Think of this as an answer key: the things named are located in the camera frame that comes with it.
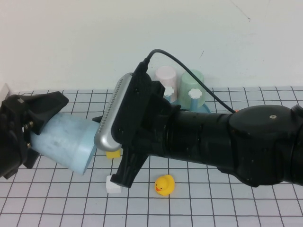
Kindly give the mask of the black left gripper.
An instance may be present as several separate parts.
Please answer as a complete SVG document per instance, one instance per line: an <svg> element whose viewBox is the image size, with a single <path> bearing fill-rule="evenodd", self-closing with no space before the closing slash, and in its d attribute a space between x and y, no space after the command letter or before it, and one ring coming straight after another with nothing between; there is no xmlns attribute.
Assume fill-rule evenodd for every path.
<svg viewBox="0 0 303 227"><path fill-rule="evenodd" d="M40 135L46 124L69 102L61 92L35 96L12 95L0 107L0 176L9 179L24 165L32 169L40 154L30 144L28 122Z"/></svg>

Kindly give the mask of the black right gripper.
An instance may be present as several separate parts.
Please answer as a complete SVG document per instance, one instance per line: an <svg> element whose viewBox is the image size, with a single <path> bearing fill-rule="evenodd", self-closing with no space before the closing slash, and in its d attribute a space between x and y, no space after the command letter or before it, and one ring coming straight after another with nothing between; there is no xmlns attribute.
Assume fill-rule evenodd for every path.
<svg viewBox="0 0 303 227"><path fill-rule="evenodd" d="M152 81L147 74L148 64L140 62L134 72L127 74L117 93L117 113L113 121L113 140L129 145L140 128L150 128L157 115L167 114L171 104L164 98L165 87L160 81ZM101 122L102 116L92 118ZM122 160L110 181L131 188L148 155L124 148Z"/></svg>

